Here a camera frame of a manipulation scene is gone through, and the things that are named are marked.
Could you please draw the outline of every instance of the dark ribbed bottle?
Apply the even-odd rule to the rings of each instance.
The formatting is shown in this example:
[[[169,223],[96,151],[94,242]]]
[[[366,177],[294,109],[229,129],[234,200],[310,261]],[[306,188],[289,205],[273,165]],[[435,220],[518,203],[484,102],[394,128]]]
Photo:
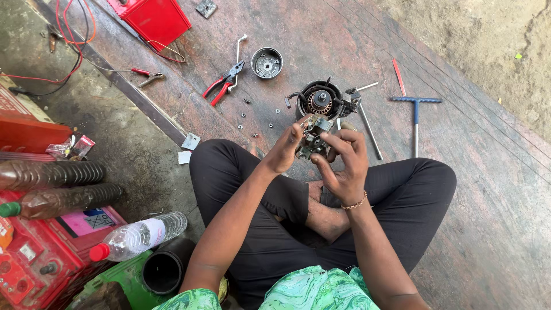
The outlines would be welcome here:
[[[34,190],[16,202],[1,204],[0,216],[21,215],[26,220],[45,220],[79,210],[105,207],[117,201],[122,193],[122,187],[111,183]]]
[[[0,190],[35,190],[98,183],[105,167],[89,161],[5,161],[0,163]]]

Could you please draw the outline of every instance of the plastic bottle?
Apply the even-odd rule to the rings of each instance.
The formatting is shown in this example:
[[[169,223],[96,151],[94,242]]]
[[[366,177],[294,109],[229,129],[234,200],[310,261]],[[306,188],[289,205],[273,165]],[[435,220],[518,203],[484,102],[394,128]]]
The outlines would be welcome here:
[[[111,183],[35,190],[19,201],[1,204],[0,216],[21,215],[26,220],[44,220],[78,210],[105,207],[119,199],[122,193],[122,187]]]
[[[101,181],[105,167],[88,161],[0,163],[0,190],[35,190]]]
[[[178,236],[186,228],[187,218],[180,211],[124,225],[108,234],[102,243],[91,248],[90,259],[125,261]]]

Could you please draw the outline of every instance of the dirt ground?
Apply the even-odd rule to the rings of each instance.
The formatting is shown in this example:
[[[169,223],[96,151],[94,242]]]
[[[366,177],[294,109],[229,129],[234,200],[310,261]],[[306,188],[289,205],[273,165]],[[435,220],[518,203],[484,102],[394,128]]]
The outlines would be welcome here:
[[[551,0],[374,2],[551,142]]]

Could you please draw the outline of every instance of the pliers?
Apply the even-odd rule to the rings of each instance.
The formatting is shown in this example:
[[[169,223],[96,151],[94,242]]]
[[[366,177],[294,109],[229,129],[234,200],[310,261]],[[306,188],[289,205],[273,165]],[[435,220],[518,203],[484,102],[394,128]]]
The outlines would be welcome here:
[[[138,88],[142,88],[145,85],[153,82],[156,79],[164,79],[166,77],[162,73],[153,73],[153,72],[149,72],[149,71],[141,70],[141,69],[136,69],[136,68],[132,68],[132,71],[148,76],[148,78],[144,82],[142,82],[140,85],[138,85]]]
[[[235,77],[237,76],[237,74],[239,72],[241,72],[241,69],[243,69],[243,64],[245,63],[244,60],[236,63],[230,70],[230,72],[228,73],[224,73],[222,74],[222,77],[215,81],[214,83],[212,83],[208,88],[207,90],[205,90],[205,92],[203,93],[203,98],[207,98],[210,93],[212,93],[212,91],[223,84],[222,86],[222,90],[220,91],[220,93],[218,93],[218,95],[214,98],[214,100],[212,100],[212,102],[210,103],[211,106],[215,106],[216,103],[220,100],[220,98],[222,98],[223,95],[225,95],[227,92],[228,92],[228,87],[232,86],[234,84],[234,81],[235,81]]]

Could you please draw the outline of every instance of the red bottle cap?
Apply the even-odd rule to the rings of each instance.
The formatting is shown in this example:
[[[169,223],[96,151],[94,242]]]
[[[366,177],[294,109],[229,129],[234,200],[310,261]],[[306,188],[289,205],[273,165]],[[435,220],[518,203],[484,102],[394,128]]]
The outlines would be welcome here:
[[[90,259],[92,261],[101,261],[109,256],[109,245],[105,243],[100,243],[90,249]]]

